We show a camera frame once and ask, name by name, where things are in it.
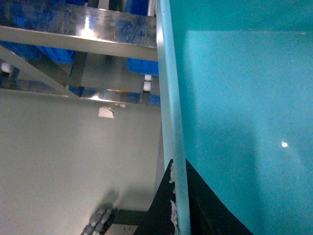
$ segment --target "teal panel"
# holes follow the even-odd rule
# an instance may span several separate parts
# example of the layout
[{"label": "teal panel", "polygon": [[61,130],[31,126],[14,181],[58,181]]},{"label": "teal panel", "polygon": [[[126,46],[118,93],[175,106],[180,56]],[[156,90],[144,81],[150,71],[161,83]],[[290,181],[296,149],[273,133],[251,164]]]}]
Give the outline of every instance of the teal panel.
[{"label": "teal panel", "polygon": [[313,234],[313,35],[188,31],[175,46],[187,159],[254,234]]},{"label": "teal panel", "polygon": [[181,113],[187,159],[254,234],[313,234],[313,2],[160,2],[162,115]]}]

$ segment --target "metal bar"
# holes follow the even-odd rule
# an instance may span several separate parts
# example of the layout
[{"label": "metal bar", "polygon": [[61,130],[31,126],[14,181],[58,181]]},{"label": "metal bar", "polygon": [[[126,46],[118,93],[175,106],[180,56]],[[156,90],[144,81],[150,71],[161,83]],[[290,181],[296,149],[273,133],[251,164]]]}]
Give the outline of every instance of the metal bar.
[{"label": "metal bar", "polygon": [[149,0],[148,16],[155,16],[157,0]]},{"label": "metal bar", "polygon": [[115,90],[99,90],[88,87],[82,88],[80,98],[104,102],[160,106],[160,97],[158,95],[121,92]]},{"label": "metal bar", "polygon": [[97,8],[99,4],[99,0],[89,0],[88,1],[88,7],[94,7]]},{"label": "metal bar", "polygon": [[43,55],[40,60],[26,62],[60,84],[76,86],[80,82],[69,76],[63,69],[45,55]]},{"label": "metal bar", "polygon": [[28,63],[23,58],[13,54],[11,51],[5,49],[0,46],[0,58],[14,67],[17,67],[19,70],[26,72],[28,75],[34,77],[38,81],[42,81],[43,83],[50,86],[52,89],[55,89],[61,95],[66,95],[68,97],[77,98],[74,93],[63,87],[58,82],[54,81],[52,78],[44,74],[42,71],[38,70],[36,67]]},{"label": "metal bar", "polygon": [[110,0],[100,0],[98,4],[98,9],[109,9]]},{"label": "metal bar", "polygon": [[87,53],[86,52],[76,52],[74,62],[72,64],[72,69],[70,72],[70,77],[75,82],[75,86],[81,86],[85,64],[87,59]]},{"label": "metal bar", "polygon": [[157,76],[152,76],[150,94],[160,95],[160,83]]},{"label": "metal bar", "polygon": [[1,11],[0,40],[157,60],[154,17],[51,1],[7,0],[0,9],[9,9]]}]

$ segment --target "blue plastic crate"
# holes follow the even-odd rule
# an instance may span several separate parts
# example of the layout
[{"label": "blue plastic crate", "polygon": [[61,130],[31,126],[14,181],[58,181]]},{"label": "blue plastic crate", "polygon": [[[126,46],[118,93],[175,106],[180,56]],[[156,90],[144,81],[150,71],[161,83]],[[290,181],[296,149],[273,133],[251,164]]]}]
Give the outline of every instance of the blue plastic crate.
[{"label": "blue plastic crate", "polygon": [[149,104],[155,106],[161,106],[161,98],[159,95],[149,95]]},{"label": "blue plastic crate", "polygon": [[71,92],[73,92],[75,95],[77,95],[78,97],[82,96],[82,93],[84,91],[83,87],[76,87],[76,86],[69,86],[69,90]]},{"label": "blue plastic crate", "polygon": [[129,71],[158,76],[158,62],[127,58],[126,67]]},{"label": "blue plastic crate", "polygon": [[[148,5],[149,0],[127,0],[125,5],[125,12],[146,16],[148,13]],[[157,61],[128,58],[126,67],[131,72],[158,76]]]},{"label": "blue plastic crate", "polygon": [[141,94],[128,92],[127,102],[132,104],[140,104],[141,103]]},{"label": "blue plastic crate", "polygon": [[148,13],[149,0],[127,0],[125,12],[135,15],[146,16]]},{"label": "blue plastic crate", "polygon": [[[53,2],[67,3],[74,5],[83,6],[86,0],[53,0]],[[15,4],[11,10],[15,11],[16,17],[13,19],[14,23],[19,27],[29,28],[30,25],[38,23],[40,20],[51,21],[55,16],[54,11],[49,11],[50,18],[46,18],[46,13],[43,12],[42,15],[32,16],[31,14],[24,15],[25,12],[22,11],[22,6]],[[8,48],[17,55],[29,59],[29,60],[39,60],[42,57],[42,54],[46,54],[52,61],[56,63],[72,63],[75,57],[76,52],[73,50],[66,50],[54,47],[42,47],[42,46],[30,46],[23,44],[13,44],[9,42],[0,42],[1,45]]]},{"label": "blue plastic crate", "polygon": [[28,60],[40,60],[43,53],[33,45],[0,41],[0,45]]}]

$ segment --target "gray floor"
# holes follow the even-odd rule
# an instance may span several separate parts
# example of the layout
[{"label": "gray floor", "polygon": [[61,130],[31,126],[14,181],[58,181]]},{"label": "gray floor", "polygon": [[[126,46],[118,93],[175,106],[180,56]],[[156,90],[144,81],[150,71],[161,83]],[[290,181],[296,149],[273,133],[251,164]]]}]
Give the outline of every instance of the gray floor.
[{"label": "gray floor", "polygon": [[103,105],[0,90],[0,234],[77,235],[103,202],[149,208],[164,170],[160,108],[99,118]]}]

